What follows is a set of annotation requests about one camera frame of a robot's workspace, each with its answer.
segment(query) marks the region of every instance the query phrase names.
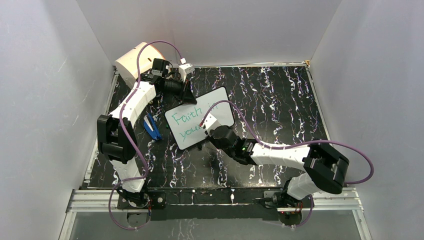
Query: wall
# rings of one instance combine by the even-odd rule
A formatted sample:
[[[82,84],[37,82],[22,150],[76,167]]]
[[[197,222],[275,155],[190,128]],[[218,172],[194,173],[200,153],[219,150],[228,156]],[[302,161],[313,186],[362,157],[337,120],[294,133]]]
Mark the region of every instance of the wall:
[[[331,138],[374,162],[357,189],[376,240],[422,239],[423,12],[421,0],[344,0],[311,61]],[[348,156],[348,179],[366,176]]]
[[[113,68],[74,0],[2,1],[0,65],[1,238],[57,239]]]
[[[341,0],[77,2],[112,63],[142,41],[167,40],[190,63],[213,66],[311,59]]]

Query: black marble tabletop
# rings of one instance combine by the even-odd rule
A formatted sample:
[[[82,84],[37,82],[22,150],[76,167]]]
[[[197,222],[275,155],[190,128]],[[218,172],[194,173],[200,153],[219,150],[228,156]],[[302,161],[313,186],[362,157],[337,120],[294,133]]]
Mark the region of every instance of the black marble tabletop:
[[[195,96],[225,86],[229,99],[245,114],[253,130],[267,143],[293,144],[312,138],[327,139],[316,98],[304,66],[205,67],[196,68],[188,78]],[[118,78],[109,111],[114,110],[130,92]],[[285,166],[241,165],[216,150],[210,142],[202,150],[180,150],[167,128],[165,111],[178,105],[171,96],[158,96],[138,119],[134,132],[138,147],[149,164],[149,188],[277,187],[301,171]],[[143,127],[150,113],[163,140],[154,141]],[[249,137],[234,111],[235,132]],[[143,171],[143,163],[136,157]],[[96,154],[88,188],[111,188],[118,181],[112,164]]]

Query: table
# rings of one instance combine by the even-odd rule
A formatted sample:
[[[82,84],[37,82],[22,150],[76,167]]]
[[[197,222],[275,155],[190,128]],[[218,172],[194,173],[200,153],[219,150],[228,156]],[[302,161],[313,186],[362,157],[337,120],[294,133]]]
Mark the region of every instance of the table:
[[[195,96],[225,86],[229,99],[265,142],[293,144],[327,139],[305,66],[201,67],[187,77],[192,81]],[[109,111],[129,92],[130,88],[119,77]],[[165,111],[176,105],[171,96],[161,95],[146,107],[134,126],[138,147],[149,161],[148,188],[278,187],[301,174],[298,169],[284,166],[241,165],[210,142],[203,142],[202,150],[195,146],[179,150],[165,120]],[[143,117],[147,113],[154,117],[163,140],[154,141],[146,133]],[[235,132],[248,137],[237,113],[233,114]],[[112,164],[101,153],[95,154],[93,162],[86,187],[110,189],[118,181]],[[142,171],[138,157],[136,162]]]

